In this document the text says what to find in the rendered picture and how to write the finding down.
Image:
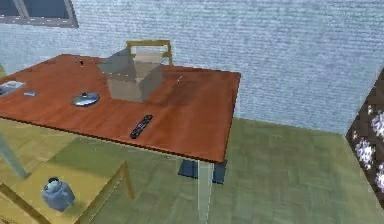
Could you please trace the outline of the yellow wooden chair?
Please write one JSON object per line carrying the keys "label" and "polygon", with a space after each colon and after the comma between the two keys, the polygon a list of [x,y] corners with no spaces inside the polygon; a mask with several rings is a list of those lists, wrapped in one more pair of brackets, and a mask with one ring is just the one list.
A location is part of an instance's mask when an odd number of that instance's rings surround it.
{"label": "yellow wooden chair", "polygon": [[173,55],[170,40],[127,40],[126,48],[132,58],[137,56],[137,53],[132,52],[133,47],[161,47],[166,46],[167,50],[161,54],[164,58],[167,58],[169,65],[173,66]]}

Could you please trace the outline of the black remote control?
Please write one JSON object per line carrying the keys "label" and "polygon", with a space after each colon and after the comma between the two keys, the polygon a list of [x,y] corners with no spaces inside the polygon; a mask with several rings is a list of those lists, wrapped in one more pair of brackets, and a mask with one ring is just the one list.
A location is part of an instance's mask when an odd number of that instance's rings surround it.
{"label": "black remote control", "polygon": [[145,115],[142,120],[136,125],[136,127],[132,130],[132,132],[130,133],[130,137],[132,139],[136,139],[142,133],[145,127],[150,123],[152,118],[152,115]]}

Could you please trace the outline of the dark blue floor box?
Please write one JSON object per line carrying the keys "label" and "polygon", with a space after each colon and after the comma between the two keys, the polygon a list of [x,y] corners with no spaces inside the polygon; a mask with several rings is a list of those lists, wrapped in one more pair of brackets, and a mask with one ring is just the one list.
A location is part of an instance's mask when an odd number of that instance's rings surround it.
{"label": "dark blue floor box", "polygon": [[[227,160],[224,160],[223,163],[216,163],[214,165],[214,170],[213,170],[213,179],[212,182],[215,184],[224,184],[225,181],[225,173],[226,173],[226,165],[227,165]],[[195,161],[191,160],[183,160],[178,174],[184,177],[189,177],[189,178],[198,178],[198,163]]]}

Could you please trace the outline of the grey framed window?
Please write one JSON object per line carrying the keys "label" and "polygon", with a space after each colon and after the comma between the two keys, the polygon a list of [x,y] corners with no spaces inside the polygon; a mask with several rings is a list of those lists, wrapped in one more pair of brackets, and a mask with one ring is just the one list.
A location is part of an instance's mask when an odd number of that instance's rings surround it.
{"label": "grey framed window", "polygon": [[0,24],[79,27],[72,0],[0,0]]}

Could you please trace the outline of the dark brown patterned shelf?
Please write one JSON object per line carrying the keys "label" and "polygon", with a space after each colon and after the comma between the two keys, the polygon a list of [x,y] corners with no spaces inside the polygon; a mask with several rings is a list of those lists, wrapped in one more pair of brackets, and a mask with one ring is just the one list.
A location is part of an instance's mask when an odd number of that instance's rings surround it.
{"label": "dark brown patterned shelf", "polygon": [[384,68],[363,100],[345,137],[384,210]]}

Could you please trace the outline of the open cardboard box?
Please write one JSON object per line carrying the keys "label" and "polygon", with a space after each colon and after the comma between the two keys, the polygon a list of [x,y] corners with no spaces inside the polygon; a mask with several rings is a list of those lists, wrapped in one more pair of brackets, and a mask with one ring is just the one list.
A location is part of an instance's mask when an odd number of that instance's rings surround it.
{"label": "open cardboard box", "polygon": [[98,67],[107,77],[113,99],[143,103],[163,81],[163,57],[156,52],[138,52],[135,56],[124,48]]}

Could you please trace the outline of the blue-grey kettle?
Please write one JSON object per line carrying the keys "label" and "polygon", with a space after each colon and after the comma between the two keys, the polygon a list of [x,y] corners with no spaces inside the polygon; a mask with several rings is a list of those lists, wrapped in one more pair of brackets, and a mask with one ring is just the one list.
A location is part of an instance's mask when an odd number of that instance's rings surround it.
{"label": "blue-grey kettle", "polygon": [[59,212],[64,212],[69,206],[73,206],[75,201],[75,195],[70,186],[58,177],[48,179],[41,191],[41,196],[51,209]]}

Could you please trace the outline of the round silver lid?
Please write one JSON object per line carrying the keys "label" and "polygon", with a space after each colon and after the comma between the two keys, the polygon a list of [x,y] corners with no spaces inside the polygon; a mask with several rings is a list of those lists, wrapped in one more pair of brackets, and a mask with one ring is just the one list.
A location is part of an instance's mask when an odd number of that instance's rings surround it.
{"label": "round silver lid", "polygon": [[77,107],[85,107],[95,104],[100,99],[100,96],[96,92],[83,92],[72,98],[71,103]]}

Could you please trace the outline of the red-brown wooden table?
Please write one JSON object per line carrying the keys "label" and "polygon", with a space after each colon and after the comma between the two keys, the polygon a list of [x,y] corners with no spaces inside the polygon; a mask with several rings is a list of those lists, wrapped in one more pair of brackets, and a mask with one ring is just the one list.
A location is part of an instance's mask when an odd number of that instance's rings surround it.
{"label": "red-brown wooden table", "polygon": [[[136,103],[110,96],[99,62],[62,54],[12,74],[11,80],[25,86],[0,96],[0,117],[196,160],[199,224],[208,224],[213,168],[225,159],[239,74],[165,65],[159,88]],[[25,96],[26,91],[37,94]],[[100,99],[74,106],[72,98],[83,92],[96,92]],[[145,115],[153,118],[132,139]]]}

